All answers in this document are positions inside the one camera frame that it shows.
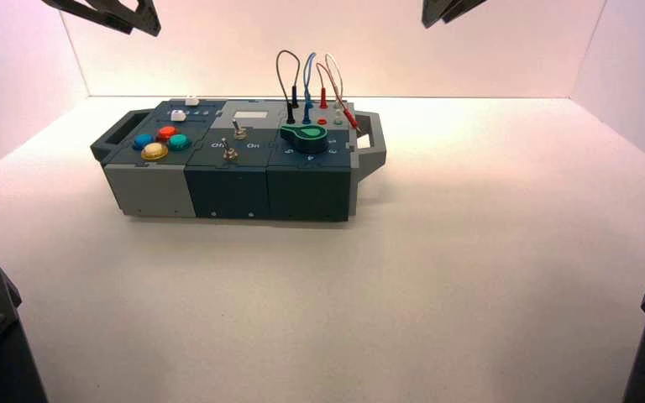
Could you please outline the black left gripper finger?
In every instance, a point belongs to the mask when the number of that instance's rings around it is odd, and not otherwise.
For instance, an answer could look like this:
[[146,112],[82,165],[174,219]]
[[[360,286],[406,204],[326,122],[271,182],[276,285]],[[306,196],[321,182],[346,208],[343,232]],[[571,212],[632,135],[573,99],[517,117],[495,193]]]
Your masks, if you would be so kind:
[[130,34],[133,26],[110,13],[99,11],[74,0],[43,0],[46,5],[59,11],[83,18],[103,27]]
[[155,5],[149,0],[86,0],[86,4],[103,17],[103,24],[125,34],[135,29],[156,37],[161,24]]

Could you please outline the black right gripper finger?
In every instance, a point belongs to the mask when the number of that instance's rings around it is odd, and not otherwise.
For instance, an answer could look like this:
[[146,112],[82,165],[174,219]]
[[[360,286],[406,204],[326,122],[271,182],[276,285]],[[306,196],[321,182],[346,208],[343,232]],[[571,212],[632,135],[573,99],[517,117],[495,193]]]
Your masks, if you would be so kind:
[[452,0],[443,10],[442,20],[449,24],[453,20],[479,7],[485,0]]
[[448,15],[455,3],[455,0],[423,0],[421,21],[424,28],[429,29],[439,21],[447,24],[452,19]]

